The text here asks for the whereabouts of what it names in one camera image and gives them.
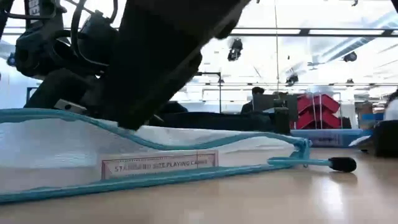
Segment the ceiling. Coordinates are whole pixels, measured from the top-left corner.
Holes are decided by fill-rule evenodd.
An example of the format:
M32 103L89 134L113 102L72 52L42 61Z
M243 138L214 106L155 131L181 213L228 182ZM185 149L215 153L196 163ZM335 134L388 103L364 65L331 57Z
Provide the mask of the ceiling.
M119 0L123 8L125 0ZM398 14L390 0L359 0L357 6L351 6L351 0L261 0L259 4L252 1L243 11L238 27L250 28L329 28L329 29L398 29ZM62 1L68 9L64 14L65 27L69 27L74 6ZM112 1L88 0L86 7L100 10L106 16L112 13ZM16 0L13 13L23 12L23 1ZM88 17L82 16L81 24ZM115 26L122 17L119 10ZM24 21L9 20L6 32L20 30ZM14 43L17 36L4 36L3 40ZM364 37L249 37L243 40L242 56L238 61L227 61L229 46L234 37L225 40L211 40L202 48L203 61L201 72L221 72L225 89L248 90L251 86L245 83L261 83L270 86L277 83L277 74L281 83L292 73L298 74L298 83L344 83L352 78L355 83L398 83L398 38L364 38ZM358 59L355 62L344 62L341 58L355 51ZM189 90L198 83L217 82L213 76L195 77ZM302 91L305 85L278 89L284 91ZM396 87L350 88L357 94L370 93L380 96L391 92ZM335 87L336 91L346 91L347 87Z

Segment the table surface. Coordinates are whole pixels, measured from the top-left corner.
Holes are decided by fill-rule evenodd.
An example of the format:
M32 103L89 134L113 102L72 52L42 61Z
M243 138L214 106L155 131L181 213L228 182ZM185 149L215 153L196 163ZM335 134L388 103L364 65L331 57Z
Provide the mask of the table surface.
M352 156L352 174L310 166L41 202L3 205L1 224L20 223L394 223L398 161L352 149L315 149L312 157Z

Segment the wooden table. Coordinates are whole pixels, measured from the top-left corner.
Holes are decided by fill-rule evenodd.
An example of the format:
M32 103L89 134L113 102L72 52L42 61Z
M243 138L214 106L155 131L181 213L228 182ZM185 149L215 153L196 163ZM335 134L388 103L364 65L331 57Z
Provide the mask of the wooden table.
M0 207L1 224L242 224L398 222L398 161L351 149L352 174L327 167L281 170Z

